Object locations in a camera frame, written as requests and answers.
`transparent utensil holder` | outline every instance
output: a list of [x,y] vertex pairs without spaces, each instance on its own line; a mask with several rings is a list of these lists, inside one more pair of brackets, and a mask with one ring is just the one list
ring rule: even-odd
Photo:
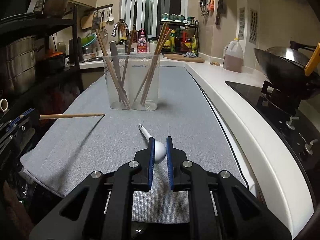
[[[104,75],[106,78],[111,108],[146,111],[153,111],[157,109],[159,89],[159,58],[159,55],[154,55],[153,53],[130,55],[121,53],[118,56],[103,57]],[[114,75],[111,75],[108,66],[111,66],[111,71],[114,73]],[[142,100],[142,95],[144,92],[147,95],[145,102]]]

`black glass stovetop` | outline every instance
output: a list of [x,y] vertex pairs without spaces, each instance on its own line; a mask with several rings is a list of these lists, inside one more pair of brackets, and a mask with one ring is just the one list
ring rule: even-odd
[[[267,81],[263,88],[229,81],[226,84],[241,95],[284,142],[306,180],[313,206],[316,207],[320,202],[320,132],[297,109],[300,101],[282,95]],[[311,141],[314,143],[308,151],[306,148]]]

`faucet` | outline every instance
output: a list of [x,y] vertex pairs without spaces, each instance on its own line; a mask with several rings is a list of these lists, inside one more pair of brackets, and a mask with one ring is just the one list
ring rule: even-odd
[[120,24],[123,24],[125,26],[125,34],[127,36],[127,40],[125,42],[125,48],[124,48],[124,51],[127,52],[128,50],[128,47],[129,47],[129,27],[127,25],[127,23],[125,21],[118,21],[116,24],[115,24],[115,27],[113,28],[113,31],[112,31],[112,34],[111,36],[112,37],[115,37],[116,36],[116,31],[117,31],[117,28]]

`round cutting board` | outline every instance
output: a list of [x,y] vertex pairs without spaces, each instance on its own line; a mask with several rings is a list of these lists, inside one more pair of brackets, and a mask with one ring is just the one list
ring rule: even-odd
[[177,55],[177,54],[165,54],[164,57],[167,59],[173,59],[178,61],[186,61],[186,62],[197,62],[197,63],[204,63],[205,60],[203,58],[197,57],[184,57],[183,55]]

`white vent grille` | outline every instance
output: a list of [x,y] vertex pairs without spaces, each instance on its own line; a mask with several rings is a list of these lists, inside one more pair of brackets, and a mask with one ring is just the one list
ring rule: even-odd
[[245,9],[240,8],[239,9],[239,33],[238,33],[238,38],[239,40],[244,39],[244,19],[245,19]]
[[250,23],[250,37],[249,42],[254,45],[257,44],[257,32],[258,32],[258,12],[251,9],[251,23]]

